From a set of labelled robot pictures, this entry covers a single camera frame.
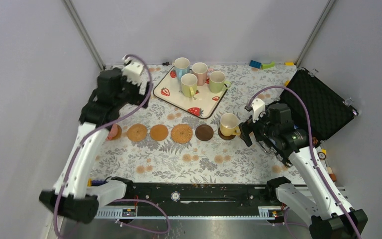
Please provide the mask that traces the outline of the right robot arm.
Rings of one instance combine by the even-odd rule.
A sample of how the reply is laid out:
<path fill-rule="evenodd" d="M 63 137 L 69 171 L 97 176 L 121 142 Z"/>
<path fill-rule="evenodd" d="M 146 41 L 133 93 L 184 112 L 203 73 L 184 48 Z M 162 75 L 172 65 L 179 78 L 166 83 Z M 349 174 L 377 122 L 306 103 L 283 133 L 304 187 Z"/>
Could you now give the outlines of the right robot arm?
<path fill-rule="evenodd" d="M 241 139 L 251 146 L 250 133 L 261 147 L 272 148 L 303 177 L 312 199 L 303 195 L 285 177 L 269 180 L 268 203 L 283 203 L 308 225 L 313 239 L 359 239 L 368 221 L 362 209 L 355 210 L 338 190 L 312 146 L 309 134 L 297 128 L 286 104 L 266 106 L 260 99 L 245 107 L 252 116 L 239 124 Z"/>

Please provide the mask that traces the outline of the pink mug front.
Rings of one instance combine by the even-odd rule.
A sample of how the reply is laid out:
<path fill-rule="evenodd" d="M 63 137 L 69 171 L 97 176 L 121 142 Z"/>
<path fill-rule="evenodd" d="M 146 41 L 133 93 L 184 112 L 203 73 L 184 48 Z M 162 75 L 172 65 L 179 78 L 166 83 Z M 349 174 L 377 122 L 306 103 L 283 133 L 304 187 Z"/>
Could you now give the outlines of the pink mug front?
<path fill-rule="evenodd" d="M 110 130 L 110 132 L 109 132 L 107 138 L 106 138 L 107 141 L 110 141 L 111 138 L 112 138 L 112 136 L 113 136 L 113 131 L 114 131 L 114 129 L 113 129 L 112 127 L 111 127 L 111 130 Z"/>

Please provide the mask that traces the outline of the blue mug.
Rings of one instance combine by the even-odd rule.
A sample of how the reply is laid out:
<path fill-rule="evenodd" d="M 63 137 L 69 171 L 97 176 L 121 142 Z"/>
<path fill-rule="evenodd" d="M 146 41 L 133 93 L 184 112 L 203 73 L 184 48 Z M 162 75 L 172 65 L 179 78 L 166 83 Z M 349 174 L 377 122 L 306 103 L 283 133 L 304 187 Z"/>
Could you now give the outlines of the blue mug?
<path fill-rule="evenodd" d="M 175 67 L 175 73 L 179 80 L 181 79 L 183 75 L 188 74 L 190 72 L 190 61 L 188 58 L 185 58 L 185 57 L 177 58 L 174 61 L 173 65 Z"/>

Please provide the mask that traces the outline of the yellow mug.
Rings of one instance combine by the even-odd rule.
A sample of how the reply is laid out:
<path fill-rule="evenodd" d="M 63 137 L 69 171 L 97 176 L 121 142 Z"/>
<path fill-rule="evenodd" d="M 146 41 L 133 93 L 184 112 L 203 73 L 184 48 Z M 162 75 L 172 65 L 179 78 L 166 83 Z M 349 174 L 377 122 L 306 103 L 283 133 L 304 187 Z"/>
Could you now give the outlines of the yellow mug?
<path fill-rule="evenodd" d="M 240 135 L 238 117 L 232 113 L 226 113 L 220 118 L 220 130 L 223 135 Z"/>

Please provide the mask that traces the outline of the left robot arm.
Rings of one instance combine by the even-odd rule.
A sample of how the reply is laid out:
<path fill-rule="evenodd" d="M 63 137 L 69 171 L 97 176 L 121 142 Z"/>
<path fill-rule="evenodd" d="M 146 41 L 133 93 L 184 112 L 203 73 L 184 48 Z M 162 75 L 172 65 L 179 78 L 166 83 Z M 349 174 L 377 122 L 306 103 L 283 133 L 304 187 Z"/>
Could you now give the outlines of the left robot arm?
<path fill-rule="evenodd" d="M 61 176 L 51 190 L 42 190 L 39 195 L 39 201 L 54 214 L 89 224 L 99 207 L 114 200 L 124 205 L 134 200 L 133 189 L 123 181 L 91 189 L 87 183 L 98 149 L 120 119 L 119 110 L 126 104 L 148 107 L 151 81 L 145 83 L 147 94 L 140 94 L 145 70 L 142 64 L 125 66 L 102 71 L 97 77 L 97 88 L 81 110 L 77 138 Z"/>

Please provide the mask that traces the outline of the green mug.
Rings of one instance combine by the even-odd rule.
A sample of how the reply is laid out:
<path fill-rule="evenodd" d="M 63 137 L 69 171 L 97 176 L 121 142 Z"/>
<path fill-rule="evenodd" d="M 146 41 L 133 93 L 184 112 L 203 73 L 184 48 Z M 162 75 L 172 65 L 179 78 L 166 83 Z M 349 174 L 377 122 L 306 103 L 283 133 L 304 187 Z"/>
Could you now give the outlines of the green mug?
<path fill-rule="evenodd" d="M 232 83 L 226 80 L 226 76 L 221 71 L 213 71 L 209 75 L 209 89 L 212 93 L 220 93 L 231 87 Z"/>

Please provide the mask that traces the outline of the yellow-green mug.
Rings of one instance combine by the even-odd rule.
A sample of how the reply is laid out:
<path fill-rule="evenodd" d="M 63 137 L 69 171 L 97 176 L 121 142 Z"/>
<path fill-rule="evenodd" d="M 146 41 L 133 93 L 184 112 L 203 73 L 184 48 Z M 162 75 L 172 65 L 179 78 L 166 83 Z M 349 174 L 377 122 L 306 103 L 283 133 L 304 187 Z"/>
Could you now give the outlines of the yellow-green mug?
<path fill-rule="evenodd" d="M 197 91 L 197 77 L 194 74 L 188 73 L 181 77 L 182 94 L 185 97 L 192 98 Z"/>

